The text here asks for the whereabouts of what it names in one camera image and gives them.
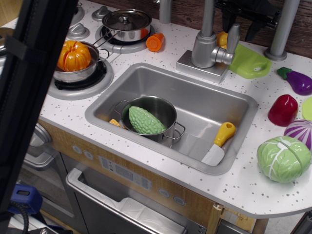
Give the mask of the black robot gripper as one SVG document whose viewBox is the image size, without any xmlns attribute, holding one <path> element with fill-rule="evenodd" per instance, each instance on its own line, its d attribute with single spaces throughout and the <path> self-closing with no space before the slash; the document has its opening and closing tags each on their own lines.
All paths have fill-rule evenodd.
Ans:
<svg viewBox="0 0 312 234">
<path fill-rule="evenodd" d="M 266 25 L 276 25 L 281 10 L 268 0 L 217 0 L 216 7 L 222 12 L 222 29 L 228 33 L 237 17 L 252 21 L 245 41 L 252 41 Z"/>
</svg>

